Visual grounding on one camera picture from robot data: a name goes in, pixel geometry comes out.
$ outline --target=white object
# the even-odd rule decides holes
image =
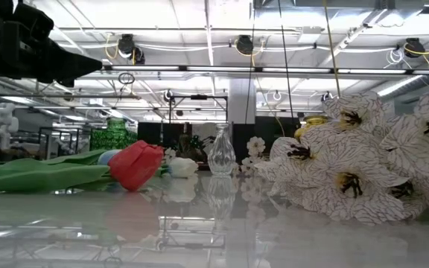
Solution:
[[[177,178],[188,178],[198,170],[198,164],[191,159],[176,157],[168,165],[171,169],[171,175]]]
[[[0,103],[0,148],[9,149],[11,133],[19,129],[18,118],[13,117],[13,103]]]

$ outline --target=reflective tabletop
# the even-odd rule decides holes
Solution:
[[[0,194],[0,267],[429,267],[429,222],[335,222],[259,177]]]

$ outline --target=ceiling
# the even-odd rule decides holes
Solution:
[[[115,45],[122,33],[134,34],[134,40],[145,55],[145,65],[155,66],[246,66],[252,65],[251,57],[237,52],[234,42],[240,34],[253,35],[257,54],[255,66],[324,67],[331,68],[330,44],[324,9],[321,1],[281,1],[283,35],[279,19],[278,2],[255,0],[33,0],[25,1],[45,12],[54,20],[56,27],[50,37],[74,53],[102,60],[104,65],[127,65],[131,62],[116,54]],[[332,46],[336,52],[338,68],[427,68],[423,57],[411,59],[391,55],[397,45],[406,38],[419,38],[429,51],[429,13],[422,12],[429,1],[394,1],[397,9],[375,8],[375,0],[356,1],[345,6],[345,1],[331,0],[328,7]],[[49,85],[44,94],[74,92],[81,95],[100,95],[100,98],[117,94],[138,95],[142,99],[104,98],[102,105],[119,107],[164,107],[164,93],[170,89],[175,95],[228,95],[229,80],[236,76],[230,73],[193,73],[133,71],[136,81],[125,86],[117,81],[120,72],[99,71],[75,81],[73,89]],[[290,75],[289,86],[292,103],[289,103],[285,74],[270,76],[254,75],[258,101],[267,99],[274,109],[318,109],[317,95],[327,91],[337,92],[333,76]],[[341,92],[362,92],[374,89],[386,81],[403,77],[357,77],[340,75]],[[34,92],[32,80],[16,81],[26,94]],[[48,100],[33,100],[47,103]],[[71,102],[51,99],[51,105],[84,106],[88,100],[75,98]],[[178,107],[218,107],[212,101],[184,100]],[[260,107],[269,115],[267,106]],[[136,121],[160,121],[167,112],[121,110],[122,114]],[[224,118],[223,111],[186,113],[179,119]],[[90,119],[97,118],[93,111],[85,113]]]

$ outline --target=yellow vase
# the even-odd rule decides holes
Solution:
[[[305,126],[296,130],[296,132],[294,133],[294,138],[296,138],[299,141],[301,138],[301,135],[305,131],[307,131],[310,127],[325,124],[325,123],[327,123],[327,121],[328,121],[328,118],[327,118],[327,116],[324,116],[324,115],[306,116],[305,117]]]

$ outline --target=clear glass vase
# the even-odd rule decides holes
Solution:
[[[229,175],[236,163],[235,150],[228,135],[228,124],[216,124],[217,135],[208,155],[208,165],[215,175]]]

